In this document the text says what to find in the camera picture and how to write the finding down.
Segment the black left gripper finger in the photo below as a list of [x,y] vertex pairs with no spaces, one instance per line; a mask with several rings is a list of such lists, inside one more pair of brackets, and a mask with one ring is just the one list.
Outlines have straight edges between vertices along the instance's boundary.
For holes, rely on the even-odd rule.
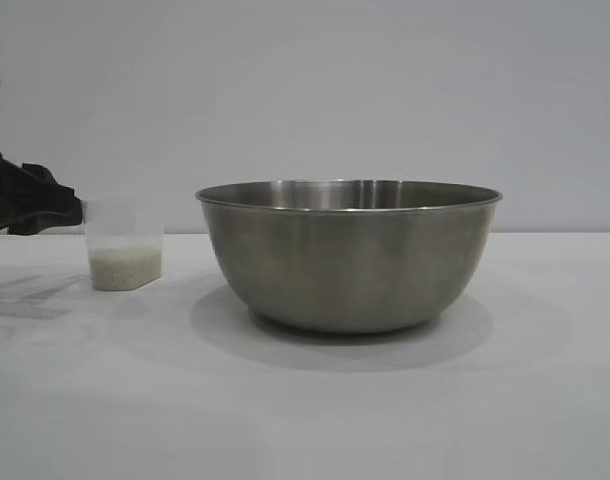
[[9,235],[37,235],[52,228],[77,227],[81,225],[81,217],[38,215],[23,219],[7,228]]
[[51,171],[39,164],[23,163],[29,175],[22,188],[23,207],[33,213],[59,215],[67,220],[83,219],[83,204],[71,187],[59,184]]

